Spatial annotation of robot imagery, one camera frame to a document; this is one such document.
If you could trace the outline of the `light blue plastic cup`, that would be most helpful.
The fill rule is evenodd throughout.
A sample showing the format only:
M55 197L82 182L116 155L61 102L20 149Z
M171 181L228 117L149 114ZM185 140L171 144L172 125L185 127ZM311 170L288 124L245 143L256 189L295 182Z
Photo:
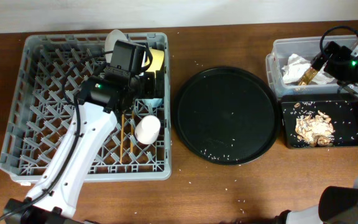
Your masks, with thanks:
M152 108L158 108L162 103L162 98L143 99L145 105L151 106Z

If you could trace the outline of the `yellow bowl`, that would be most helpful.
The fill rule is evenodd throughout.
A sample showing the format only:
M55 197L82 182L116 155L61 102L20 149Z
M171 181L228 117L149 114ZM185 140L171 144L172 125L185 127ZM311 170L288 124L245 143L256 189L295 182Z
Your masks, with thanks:
M163 50L156 50L149 48L150 53L152 54L153 60L152 63L150 63L149 59L145 59L145 66L148 66L150 64L150 67L146 70L146 72L156 72L162 69L164 59L165 59L165 53Z

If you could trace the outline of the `wooden chopstick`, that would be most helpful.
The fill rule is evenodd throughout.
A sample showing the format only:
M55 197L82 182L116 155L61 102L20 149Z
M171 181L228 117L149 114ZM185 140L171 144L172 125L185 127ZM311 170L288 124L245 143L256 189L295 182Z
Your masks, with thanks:
M130 135L130 153L133 153L134 151L134 144L132 141L132 138L134 137L134 111L132 111L131 113L131 119L129 120L130 122L130 127L131 127L131 135Z
M122 164L122 160L123 160L123 157L124 157L123 156L124 155L124 137L125 137L124 128L125 128L125 115L122 114L122 116L121 116L120 157L119 157L120 164Z

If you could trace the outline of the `gold foil wrapper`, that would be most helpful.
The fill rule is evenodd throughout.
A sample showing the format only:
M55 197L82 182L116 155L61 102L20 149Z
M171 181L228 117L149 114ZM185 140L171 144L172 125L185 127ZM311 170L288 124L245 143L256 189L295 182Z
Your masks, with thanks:
M323 57L315 57L311 61L311 66L306 72L302 75L302 77L298 80L299 86L309 85L313 78L318 74L326 60Z

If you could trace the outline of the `pink plastic cup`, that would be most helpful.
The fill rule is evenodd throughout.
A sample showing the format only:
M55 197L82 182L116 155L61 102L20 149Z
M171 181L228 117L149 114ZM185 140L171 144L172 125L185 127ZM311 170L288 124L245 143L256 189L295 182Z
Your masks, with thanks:
M152 144L157 140L160 128L160 120L154 115L147 115L135 127L135 138L142 144Z

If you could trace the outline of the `white tissue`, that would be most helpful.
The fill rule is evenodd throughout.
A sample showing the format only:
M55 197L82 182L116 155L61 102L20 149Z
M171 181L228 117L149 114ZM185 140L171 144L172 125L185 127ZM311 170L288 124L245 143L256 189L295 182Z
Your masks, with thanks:
M311 67L310 61L297 55L291 54L288 58L287 65L282 67L283 82L288 85L298 83L302 75ZM320 70L310 82L310 85L326 85L332 83L334 77Z

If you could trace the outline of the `white round plate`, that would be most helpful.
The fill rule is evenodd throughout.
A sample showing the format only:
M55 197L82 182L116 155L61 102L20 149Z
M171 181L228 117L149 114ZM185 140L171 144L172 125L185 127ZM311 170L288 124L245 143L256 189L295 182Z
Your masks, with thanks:
M105 40L105 43L104 43L104 50L106 52L113 51L115 43L116 43L117 40L125 40L125 41L127 41L127 37L120 30L114 29L106 37L106 40Z

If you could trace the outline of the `peanut shells and rice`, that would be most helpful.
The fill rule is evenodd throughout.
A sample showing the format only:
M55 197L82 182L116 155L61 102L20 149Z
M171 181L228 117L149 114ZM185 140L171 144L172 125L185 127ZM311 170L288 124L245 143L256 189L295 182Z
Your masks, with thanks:
M298 114L295 123L297 140L303 141L309 147L331 146L335 133L332 118L320 110L308 111L304 106L311 106L311 103L295 103L292 113Z

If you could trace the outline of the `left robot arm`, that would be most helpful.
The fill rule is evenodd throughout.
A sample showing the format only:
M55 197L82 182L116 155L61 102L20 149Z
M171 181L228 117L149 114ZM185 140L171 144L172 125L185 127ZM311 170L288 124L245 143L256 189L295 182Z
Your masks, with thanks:
M117 40L103 55L111 56L100 68L105 76L95 73L66 99L75 113L62 142L25 200L8 201L0 222L73 223L85 177L118 116L138 98L164 96L164 82L149 71L154 58L148 46Z

